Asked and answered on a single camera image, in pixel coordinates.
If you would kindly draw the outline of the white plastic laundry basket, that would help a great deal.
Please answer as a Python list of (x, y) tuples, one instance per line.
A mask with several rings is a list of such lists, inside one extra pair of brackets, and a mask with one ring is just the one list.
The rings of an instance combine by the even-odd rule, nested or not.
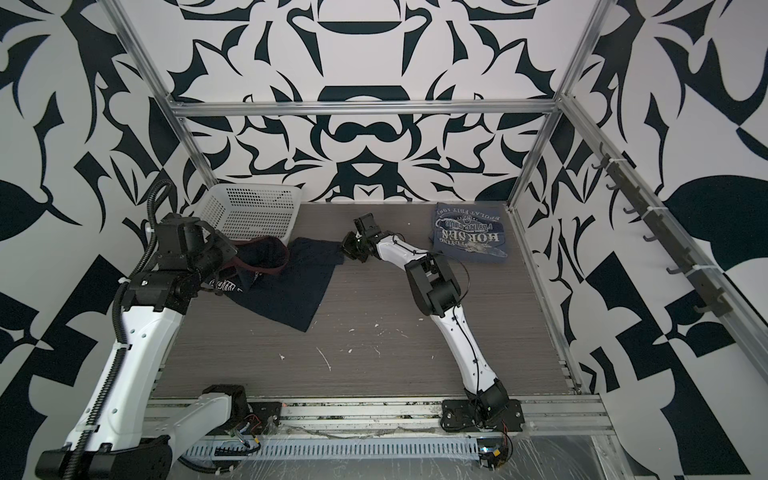
[(197, 203), (194, 216), (232, 241), (269, 236), (288, 244), (301, 200), (297, 186), (217, 184)]

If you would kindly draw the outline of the blue grey tank top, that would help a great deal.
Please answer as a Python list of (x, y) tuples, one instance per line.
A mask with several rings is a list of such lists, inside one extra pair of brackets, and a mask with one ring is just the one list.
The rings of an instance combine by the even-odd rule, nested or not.
[(432, 249), (461, 262), (500, 264), (508, 258), (502, 211), (496, 205), (438, 203)]

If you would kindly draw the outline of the black printed tank top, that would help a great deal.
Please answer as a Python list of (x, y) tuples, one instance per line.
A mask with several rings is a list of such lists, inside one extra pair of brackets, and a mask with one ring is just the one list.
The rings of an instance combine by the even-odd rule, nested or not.
[(334, 270), (344, 263), (339, 242), (272, 236), (235, 244), (237, 254), (202, 284), (237, 305), (300, 332), (310, 329)]

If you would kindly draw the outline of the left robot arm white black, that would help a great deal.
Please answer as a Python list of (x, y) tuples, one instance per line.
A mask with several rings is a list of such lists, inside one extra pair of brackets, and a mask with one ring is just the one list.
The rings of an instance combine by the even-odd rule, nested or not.
[(41, 479), (164, 479), (208, 433), (239, 435), (252, 412), (243, 386), (213, 385), (144, 432), (150, 396), (191, 300), (237, 253), (206, 222), (173, 213), (153, 226), (148, 251), (147, 263), (116, 293), (116, 341), (87, 408), (65, 444), (40, 455)]

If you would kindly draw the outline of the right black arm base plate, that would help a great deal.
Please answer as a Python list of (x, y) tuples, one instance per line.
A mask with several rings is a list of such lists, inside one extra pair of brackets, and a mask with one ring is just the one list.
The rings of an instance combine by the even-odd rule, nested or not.
[(449, 433), (521, 432), (525, 423), (521, 403), (515, 399), (493, 414), (469, 400), (444, 400), (441, 409), (439, 426)]

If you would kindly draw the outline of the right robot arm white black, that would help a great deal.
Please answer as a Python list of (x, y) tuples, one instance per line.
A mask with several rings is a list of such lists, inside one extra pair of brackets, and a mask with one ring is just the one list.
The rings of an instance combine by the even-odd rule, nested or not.
[(354, 225), (342, 242), (344, 254), (362, 263), (374, 257), (405, 273), (414, 303), (437, 326), (456, 361), (467, 396), (469, 426), (503, 429), (504, 416), (511, 412), (511, 400), (472, 335), (461, 287), (447, 258), (381, 229), (371, 213), (356, 218)]

